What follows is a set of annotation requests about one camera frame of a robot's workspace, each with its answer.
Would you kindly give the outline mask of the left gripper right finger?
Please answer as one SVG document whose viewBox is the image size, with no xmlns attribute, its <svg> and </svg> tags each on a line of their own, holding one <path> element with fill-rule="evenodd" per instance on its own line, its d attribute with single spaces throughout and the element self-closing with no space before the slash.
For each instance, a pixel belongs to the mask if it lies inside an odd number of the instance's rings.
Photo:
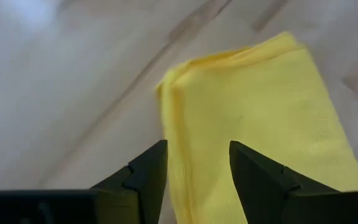
<svg viewBox="0 0 358 224">
<path fill-rule="evenodd" d="M 248 224 L 358 224 L 358 191 L 335 190 L 238 141 L 229 158 Z"/>
</svg>

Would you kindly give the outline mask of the yellow microfiber towel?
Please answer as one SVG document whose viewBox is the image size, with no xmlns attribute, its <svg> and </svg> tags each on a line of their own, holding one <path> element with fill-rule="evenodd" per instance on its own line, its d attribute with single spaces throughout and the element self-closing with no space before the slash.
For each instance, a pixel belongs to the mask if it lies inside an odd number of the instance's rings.
<svg viewBox="0 0 358 224">
<path fill-rule="evenodd" d="M 289 33 L 187 61 L 156 89 L 178 224 L 244 224 L 229 165 L 239 141 L 337 190 L 358 163 L 307 48 Z"/>
</svg>

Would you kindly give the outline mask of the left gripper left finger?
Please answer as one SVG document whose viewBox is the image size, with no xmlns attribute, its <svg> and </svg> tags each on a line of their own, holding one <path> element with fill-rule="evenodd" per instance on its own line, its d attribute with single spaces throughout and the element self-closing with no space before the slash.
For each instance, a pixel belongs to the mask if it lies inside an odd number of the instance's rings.
<svg viewBox="0 0 358 224">
<path fill-rule="evenodd" d="M 0 190 L 0 224 L 158 224 L 167 141 L 89 189 Z"/>
</svg>

